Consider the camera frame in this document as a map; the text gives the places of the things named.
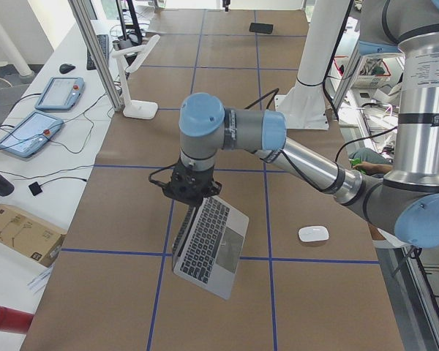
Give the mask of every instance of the table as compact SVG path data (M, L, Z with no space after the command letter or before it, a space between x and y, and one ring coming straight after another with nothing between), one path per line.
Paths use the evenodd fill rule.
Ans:
M98 34L108 34L109 28L114 23L112 21L93 22ZM55 113L56 116L68 121L82 113L104 94L97 71L86 70L86 46L77 26L70 29L63 42L35 77L25 95L41 92L51 77L61 76L59 66L63 63L76 66L67 76L82 77L85 80L85 89L76 106L68 112ZM118 71L114 59L110 60L110 71L115 78ZM36 98L30 97L18 103L4 123L11 125L19 123L34 109L35 102ZM40 152L26 160L0 151L0 170L31 177L94 164L94 158L110 124L112 113L107 114L109 110L110 103L107 97L103 97L94 108L86 113L86 116L93 121L94 128L89 142L81 153L71 154L62 146L52 143L48 143ZM91 122L80 116L66 123L53 140L77 151L82 147L90 127ZM3 135L5 132L0 131L0 138ZM63 175L88 178L90 173L91 168L87 167L37 180L42 183L44 180ZM34 197L28 185L35 180L21 180L19 177L6 174L4 176L13 183L15 191L8 197L0 197L0 203L16 205L65 230L68 229L86 183L61 179L49 183L43 188L42 194ZM42 296L42 290L33 294L26 285L44 269L40 264L0 244L0 305L34 313ZM18 350L23 340L24 336L18 334L0 333L0 350Z
M274 35L249 33L252 21ZM219 152L215 173L250 218L230 300L172 274L186 208L147 178L177 160L182 100L207 91L244 107L287 91L307 22L300 11L164 10L150 29L163 35L129 85L160 110L113 117L22 350L403 350L366 223L243 151ZM334 122L288 135L328 157L343 143ZM330 239L300 243L311 224Z

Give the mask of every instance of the robotic arm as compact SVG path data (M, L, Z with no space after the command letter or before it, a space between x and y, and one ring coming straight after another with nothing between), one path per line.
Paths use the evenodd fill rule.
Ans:
M366 0L364 6L383 10L383 2ZM386 1L386 7L397 2L401 0ZM170 182L150 181L174 200L200 205L204 197L221 190L213 179L217 149L243 149L333 195L339 204L401 241L417 247L439 245L439 11L429 0L410 4L414 2L435 13L431 24L424 18L422 27L413 29L399 24L412 23L409 20L397 25L385 21L401 41L395 44L405 53L405 73L394 168L383 180L346 170L286 138L281 113L228 109L218 98L199 93L181 106L181 155ZM398 9L402 16L405 8ZM385 45L380 37L372 42Z

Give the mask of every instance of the wireless mouse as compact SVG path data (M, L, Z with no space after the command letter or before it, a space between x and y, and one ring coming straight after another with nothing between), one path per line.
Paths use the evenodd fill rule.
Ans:
M73 71L75 69L75 66L73 66L72 64L61 64L59 71L61 74L65 74L68 73L70 71Z
M304 243L312 241L324 241L329 239L327 228L321 225L313 225L311 227L303 227L298 231L299 238Z

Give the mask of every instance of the red cylinder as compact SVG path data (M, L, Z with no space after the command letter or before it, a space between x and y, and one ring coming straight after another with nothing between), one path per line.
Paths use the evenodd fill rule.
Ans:
M0 331L26 334L34 315L0 306Z

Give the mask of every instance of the white pole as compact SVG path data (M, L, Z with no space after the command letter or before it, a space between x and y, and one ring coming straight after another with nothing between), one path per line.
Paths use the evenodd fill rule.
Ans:
M34 77L34 72L31 71L26 61L16 48L13 41L8 36L7 32L0 24L0 47L7 55L8 61L15 66L16 70L22 78L27 78L29 76Z
M322 82L350 0L316 0L298 79L277 110L288 129L328 129Z

